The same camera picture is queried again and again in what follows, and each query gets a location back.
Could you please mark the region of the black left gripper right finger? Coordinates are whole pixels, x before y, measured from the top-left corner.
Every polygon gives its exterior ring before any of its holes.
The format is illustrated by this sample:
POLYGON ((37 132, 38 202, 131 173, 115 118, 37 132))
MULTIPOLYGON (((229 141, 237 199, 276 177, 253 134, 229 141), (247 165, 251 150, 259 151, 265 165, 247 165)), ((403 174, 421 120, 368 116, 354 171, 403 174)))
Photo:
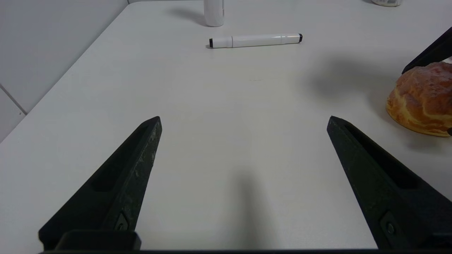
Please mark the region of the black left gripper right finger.
POLYGON ((350 122, 331 116, 327 132, 380 250, 451 251, 449 199, 350 122))

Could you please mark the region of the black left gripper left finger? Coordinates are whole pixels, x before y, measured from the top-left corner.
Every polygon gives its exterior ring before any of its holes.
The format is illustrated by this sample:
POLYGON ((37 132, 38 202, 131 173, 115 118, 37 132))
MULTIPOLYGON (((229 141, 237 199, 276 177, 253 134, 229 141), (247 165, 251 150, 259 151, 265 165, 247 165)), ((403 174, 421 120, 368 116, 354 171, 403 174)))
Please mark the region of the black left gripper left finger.
POLYGON ((39 230, 44 250, 139 250, 135 228, 161 134, 160 117, 142 122, 39 230))

